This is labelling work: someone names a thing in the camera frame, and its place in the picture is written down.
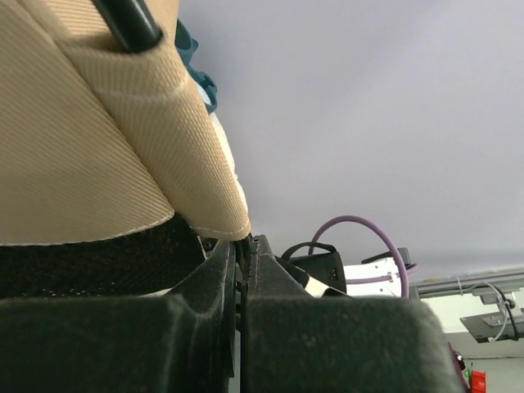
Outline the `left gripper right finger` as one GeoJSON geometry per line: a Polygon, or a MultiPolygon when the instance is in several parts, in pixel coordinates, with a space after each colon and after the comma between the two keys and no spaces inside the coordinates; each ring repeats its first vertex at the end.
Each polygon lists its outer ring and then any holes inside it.
{"type": "Polygon", "coordinates": [[[437,317],[387,297],[315,298],[251,240],[242,283],[244,392],[460,392],[437,317]]]}

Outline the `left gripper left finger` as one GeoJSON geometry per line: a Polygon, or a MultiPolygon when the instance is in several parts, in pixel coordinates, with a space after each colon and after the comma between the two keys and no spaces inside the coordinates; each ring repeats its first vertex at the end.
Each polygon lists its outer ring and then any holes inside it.
{"type": "Polygon", "coordinates": [[[4,392],[225,392],[237,252],[219,242],[163,296],[5,300],[4,392]]]}

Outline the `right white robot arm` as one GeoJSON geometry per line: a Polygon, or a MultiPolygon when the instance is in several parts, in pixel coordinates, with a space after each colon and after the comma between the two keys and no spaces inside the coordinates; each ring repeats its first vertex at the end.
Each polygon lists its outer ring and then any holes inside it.
{"type": "Polygon", "coordinates": [[[401,296],[400,272],[389,251],[362,264],[344,265],[335,246],[302,242],[277,262],[315,298],[401,296]]]}

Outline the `beige black pet tent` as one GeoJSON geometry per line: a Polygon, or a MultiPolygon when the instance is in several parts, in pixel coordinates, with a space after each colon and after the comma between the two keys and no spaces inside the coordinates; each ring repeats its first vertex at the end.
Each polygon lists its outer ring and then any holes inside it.
{"type": "Polygon", "coordinates": [[[1,4],[1,295],[141,295],[251,232],[196,82],[162,33],[122,51],[89,1],[1,4]]]}

